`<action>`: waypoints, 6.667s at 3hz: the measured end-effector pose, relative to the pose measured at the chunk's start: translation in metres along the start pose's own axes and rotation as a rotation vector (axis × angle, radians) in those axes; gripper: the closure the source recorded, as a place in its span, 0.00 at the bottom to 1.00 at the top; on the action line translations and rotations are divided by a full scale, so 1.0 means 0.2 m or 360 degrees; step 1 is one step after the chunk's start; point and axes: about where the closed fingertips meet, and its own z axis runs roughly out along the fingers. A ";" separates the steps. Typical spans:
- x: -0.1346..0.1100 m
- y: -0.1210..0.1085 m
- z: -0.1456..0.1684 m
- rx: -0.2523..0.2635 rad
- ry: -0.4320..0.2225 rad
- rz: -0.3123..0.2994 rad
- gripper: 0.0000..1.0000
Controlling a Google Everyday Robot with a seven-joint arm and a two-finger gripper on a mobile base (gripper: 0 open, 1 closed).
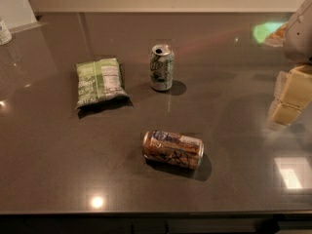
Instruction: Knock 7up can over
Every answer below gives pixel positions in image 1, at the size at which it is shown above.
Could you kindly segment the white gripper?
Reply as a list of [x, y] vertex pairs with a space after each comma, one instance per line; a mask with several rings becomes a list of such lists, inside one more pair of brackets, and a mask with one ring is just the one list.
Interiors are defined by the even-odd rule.
[[[284, 52], [294, 62], [312, 63], [312, 0], [304, 0], [290, 17]], [[291, 124], [312, 101], [312, 65], [280, 71], [273, 96], [268, 110], [271, 120], [284, 126]]]

